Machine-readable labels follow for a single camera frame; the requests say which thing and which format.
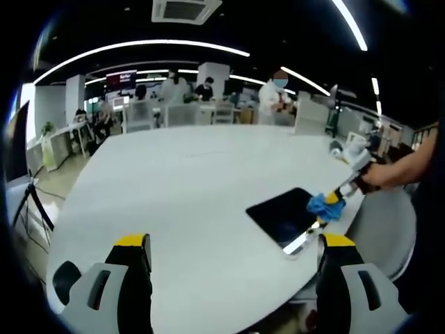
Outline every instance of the blue cloth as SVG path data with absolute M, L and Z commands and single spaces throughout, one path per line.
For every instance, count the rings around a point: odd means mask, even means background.
M 345 200 L 340 200 L 335 204 L 326 204 L 325 196 L 320 193 L 309 200 L 306 209 L 329 223 L 330 221 L 336 221 L 340 218 L 341 210 L 345 205 Z

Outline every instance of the pillar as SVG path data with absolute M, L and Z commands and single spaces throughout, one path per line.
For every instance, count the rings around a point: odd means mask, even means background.
M 83 109 L 85 99 L 85 76 L 76 75 L 69 78 L 65 87 L 65 116 L 66 123 L 71 124 L 77 109 Z

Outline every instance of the ceiling air conditioning unit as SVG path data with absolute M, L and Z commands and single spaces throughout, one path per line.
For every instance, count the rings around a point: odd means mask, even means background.
M 153 0 L 152 22 L 201 25 L 221 3 L 221 0 Z

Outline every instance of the white table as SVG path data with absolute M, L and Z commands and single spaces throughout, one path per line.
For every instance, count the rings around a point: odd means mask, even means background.
M 152 241 L 152 326 L 164 333 L 237 333 L 286 303 L 316 273 L 317 247 L 282 249 L 245 210 L 301 187 L 339 186 L 347 165 L 326 136 L 252 125 L 179 127 L 110 137 L 80 174 L 58 217 L 47 296 L 66 260 L 82 272 L 103 262 L 122 236 Z M 327 231 L 345 234 L 357 193 Z

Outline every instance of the white lab coat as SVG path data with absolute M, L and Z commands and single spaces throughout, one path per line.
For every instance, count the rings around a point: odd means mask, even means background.
M 190 87 L 184 78 L 179 78 L 178 84 L 175 85 L 173 79 L 167 79 L 162 83 L 159 97 L 164 99 L 165 105 L 183 104 L 184 94 L 190 91 Z
M 272 79 L 267 81 L 266 84 L 259 90 L 259 115 L 258 124 L 260 125 L 274 125 L 273 119 L 274 111 L 272 105 L 280 102 L 280 95 L 282 95 L 282 101 L 288 102 L 290 99 L 284 89 L 277 87 Z

